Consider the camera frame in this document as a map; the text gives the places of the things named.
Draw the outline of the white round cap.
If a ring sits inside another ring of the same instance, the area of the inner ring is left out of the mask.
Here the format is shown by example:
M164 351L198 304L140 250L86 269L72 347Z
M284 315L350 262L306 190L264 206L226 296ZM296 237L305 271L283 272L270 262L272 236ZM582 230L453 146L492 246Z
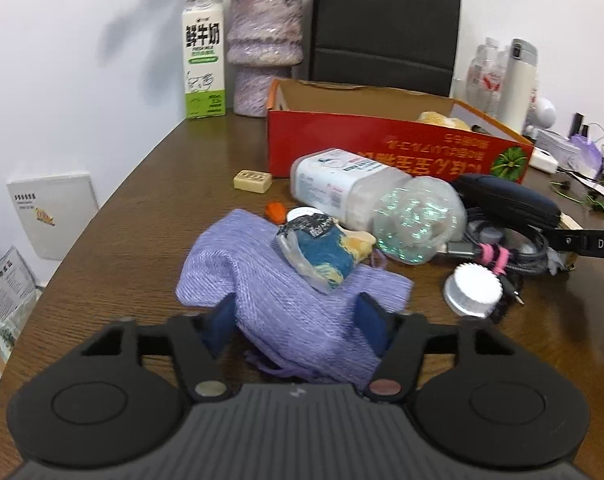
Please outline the white round cap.
M462 263L448 276L443 297L448 307L460 316L488 318L502 297L499 278L477 263Z

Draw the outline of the navy blue glasses case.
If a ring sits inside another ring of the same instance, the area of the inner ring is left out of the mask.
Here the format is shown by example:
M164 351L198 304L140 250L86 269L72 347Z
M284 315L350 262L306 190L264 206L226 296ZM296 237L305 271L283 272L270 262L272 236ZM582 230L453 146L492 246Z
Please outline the navy blue glasses case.
M489 216L520 221L539 229L556 229L561 209L550 198L531 188L491 176L462 174L451 183L466 203Z

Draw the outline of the purple woven cloth pouch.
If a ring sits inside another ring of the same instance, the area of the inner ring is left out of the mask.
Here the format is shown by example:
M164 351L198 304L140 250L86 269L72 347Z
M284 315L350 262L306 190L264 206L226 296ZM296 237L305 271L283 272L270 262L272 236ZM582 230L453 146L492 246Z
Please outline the purple woven cloth pouch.
M389 312L402 311L413 283L360 264L330 294L313 289L281 254L277 228L243 209L229 212L195 241L176 287L186 307L214 307L236 297L236 320L256 347L265 372L308 382L350 382L364 388L379 359L353 321L367 292Z

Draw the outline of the blue snack packet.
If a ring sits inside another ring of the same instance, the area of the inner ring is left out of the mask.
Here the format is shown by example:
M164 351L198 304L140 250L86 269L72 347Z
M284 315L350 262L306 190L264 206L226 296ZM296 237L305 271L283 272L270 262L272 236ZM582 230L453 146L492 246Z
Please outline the blue snack packet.
M323 294L340 287L377 244L372 234L344 229L321 212L285 222L279 226L276 240L288 264Z

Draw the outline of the beige eraser block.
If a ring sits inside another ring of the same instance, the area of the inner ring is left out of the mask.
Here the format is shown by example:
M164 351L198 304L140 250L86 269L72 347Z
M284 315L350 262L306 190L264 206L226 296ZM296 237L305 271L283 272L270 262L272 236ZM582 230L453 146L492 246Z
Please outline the beige eraser block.
M232 184L236 190L264 194L273 184L273 176L264 171L244 169L233 177Z

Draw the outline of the clear plastic wipes pack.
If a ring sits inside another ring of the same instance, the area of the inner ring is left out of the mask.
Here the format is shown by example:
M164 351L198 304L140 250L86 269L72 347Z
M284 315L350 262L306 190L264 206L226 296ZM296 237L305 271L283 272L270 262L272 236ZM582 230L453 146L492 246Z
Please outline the clear plastic wipes pack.
M296 200L355 231L370 231L379 200L410 179L402 170L341 148L302 156L290 170Z

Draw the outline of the iridescent plastic bag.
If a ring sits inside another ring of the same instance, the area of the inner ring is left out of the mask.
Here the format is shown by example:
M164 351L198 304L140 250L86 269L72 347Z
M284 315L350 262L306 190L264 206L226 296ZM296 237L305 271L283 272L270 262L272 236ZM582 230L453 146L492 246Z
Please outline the iridescent plastic bag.
M454 188L433 177L416 177L383 195L373 208L371 229L387 258L413 264L429 262L466 229L466 208Z

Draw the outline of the yellow white plush toy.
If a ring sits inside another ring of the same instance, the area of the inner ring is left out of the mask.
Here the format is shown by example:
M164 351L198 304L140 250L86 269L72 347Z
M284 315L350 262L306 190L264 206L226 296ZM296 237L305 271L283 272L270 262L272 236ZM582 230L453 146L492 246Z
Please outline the yellow white plush toy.
M446 117L443 114L433 112L433 110L428 110L427 112L422 112L419 115L417 122L420 122L420 124L444 127L444 128L451 128L451 129L457 129L457 130L462 130L462 131L471 130L469 125L466 122L464 122L463 120L461 120L459 118L454 118L454 117Z

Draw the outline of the small orange object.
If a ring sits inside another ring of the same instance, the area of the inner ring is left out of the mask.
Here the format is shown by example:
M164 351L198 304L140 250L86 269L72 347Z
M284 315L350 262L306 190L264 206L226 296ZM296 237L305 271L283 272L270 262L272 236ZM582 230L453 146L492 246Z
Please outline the small orange object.
M269 202L264 209L265 218L277 226L287 221L287 213L287 207L280 202Z

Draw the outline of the purple tissue pack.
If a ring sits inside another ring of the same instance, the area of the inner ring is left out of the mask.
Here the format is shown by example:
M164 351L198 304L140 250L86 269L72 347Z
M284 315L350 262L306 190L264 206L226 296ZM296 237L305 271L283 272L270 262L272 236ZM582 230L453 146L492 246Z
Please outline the purple tissue pack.
M604 158L597 145L581 134L570 136L568 142L578 148L574 169L586 178L597 179L604 167Z

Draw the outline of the white floral tin box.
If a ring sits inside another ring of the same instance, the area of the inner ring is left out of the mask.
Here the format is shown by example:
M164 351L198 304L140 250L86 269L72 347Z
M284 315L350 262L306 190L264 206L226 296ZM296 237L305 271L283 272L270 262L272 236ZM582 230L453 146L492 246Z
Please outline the white floral tin box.
M582 161L580 148L564 136L549 130L537 130L536 146L550 153L563 169L579 170Z

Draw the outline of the white power bank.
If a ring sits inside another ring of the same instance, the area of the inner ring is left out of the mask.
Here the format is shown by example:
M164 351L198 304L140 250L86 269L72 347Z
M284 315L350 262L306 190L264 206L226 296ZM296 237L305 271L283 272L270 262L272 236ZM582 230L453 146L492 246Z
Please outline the white power bank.
M530 168L537 169L545 174L555 174L559 168L559 162L556 160L556 157L539 148L533 149L528 164L530 165Z

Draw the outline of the white round speaker robot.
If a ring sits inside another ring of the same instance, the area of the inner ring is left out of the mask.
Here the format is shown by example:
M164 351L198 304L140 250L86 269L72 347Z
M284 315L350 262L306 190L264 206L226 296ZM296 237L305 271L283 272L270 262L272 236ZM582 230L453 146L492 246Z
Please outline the white round speaker robot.
M534 139L537 129L550 129L556 122L556 107L546 98L536 98L528 108L523 136Z

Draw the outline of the blue white paper packages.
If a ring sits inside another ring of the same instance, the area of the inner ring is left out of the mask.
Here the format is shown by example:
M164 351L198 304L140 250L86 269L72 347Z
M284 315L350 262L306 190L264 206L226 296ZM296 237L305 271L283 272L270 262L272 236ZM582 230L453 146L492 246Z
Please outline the blue white paper packages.
M0 259L0 359L7 363L38 299L29 267L16 248Z

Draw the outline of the white thermos bottle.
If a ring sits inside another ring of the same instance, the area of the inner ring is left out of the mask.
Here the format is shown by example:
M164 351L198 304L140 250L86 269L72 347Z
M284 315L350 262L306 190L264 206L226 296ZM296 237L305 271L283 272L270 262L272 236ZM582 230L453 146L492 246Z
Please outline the white thermos bottle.
M496 118L520 133L530 108L536 84L538 50L530 42L514 38L509 50L507 70L503 76Z

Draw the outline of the red cardboard box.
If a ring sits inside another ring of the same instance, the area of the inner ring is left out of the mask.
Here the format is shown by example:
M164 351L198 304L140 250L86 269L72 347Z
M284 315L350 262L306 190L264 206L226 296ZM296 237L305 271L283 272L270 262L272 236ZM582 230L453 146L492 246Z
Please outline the red cardboard box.
M417 122L433 110L470 131ZM492 174L522 181L533 144L465 102L394 88L276 79L267 99L268 170L288 177L293 162L329 148L411 174L452 181Z

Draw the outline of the left clear water bottle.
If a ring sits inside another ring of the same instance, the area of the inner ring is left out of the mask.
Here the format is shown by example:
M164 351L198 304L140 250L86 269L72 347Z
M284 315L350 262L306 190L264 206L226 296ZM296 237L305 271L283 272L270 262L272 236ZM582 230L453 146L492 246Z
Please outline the left clear water bottle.
M466 73L466 102L495 117L507 64L508 51L499 49L498 40L486 37L477 47Z

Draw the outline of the black paper bag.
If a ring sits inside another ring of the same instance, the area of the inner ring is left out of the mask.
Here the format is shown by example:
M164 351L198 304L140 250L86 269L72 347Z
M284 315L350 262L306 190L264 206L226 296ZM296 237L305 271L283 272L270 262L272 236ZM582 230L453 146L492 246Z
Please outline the black paper bag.
M461 0L313 0L309 78L448 96Z

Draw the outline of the white green milk carton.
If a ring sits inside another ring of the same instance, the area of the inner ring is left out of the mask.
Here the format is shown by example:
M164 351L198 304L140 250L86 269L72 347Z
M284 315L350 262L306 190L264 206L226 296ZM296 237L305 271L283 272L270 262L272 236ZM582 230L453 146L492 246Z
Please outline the white green milk carton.
M224 0L186 0L181 33L186 118L224 116Z

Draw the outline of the purple ceramic vase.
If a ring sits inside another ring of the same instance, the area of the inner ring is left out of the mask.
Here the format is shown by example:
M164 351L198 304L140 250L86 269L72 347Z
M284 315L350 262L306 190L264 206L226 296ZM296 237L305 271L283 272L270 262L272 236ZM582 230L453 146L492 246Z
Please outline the purple ceramic vase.
M231 0L227 61L235 67L233 111L264 117L271 83L303 61L303 0Z

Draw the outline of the white wall panel box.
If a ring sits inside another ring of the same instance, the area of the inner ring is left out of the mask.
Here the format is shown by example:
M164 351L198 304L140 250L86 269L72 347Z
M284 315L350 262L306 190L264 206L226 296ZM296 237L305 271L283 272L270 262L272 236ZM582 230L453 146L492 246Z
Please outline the white wall panel box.
M11 181L7 190L42 259L63 260L99 209L89 174Z

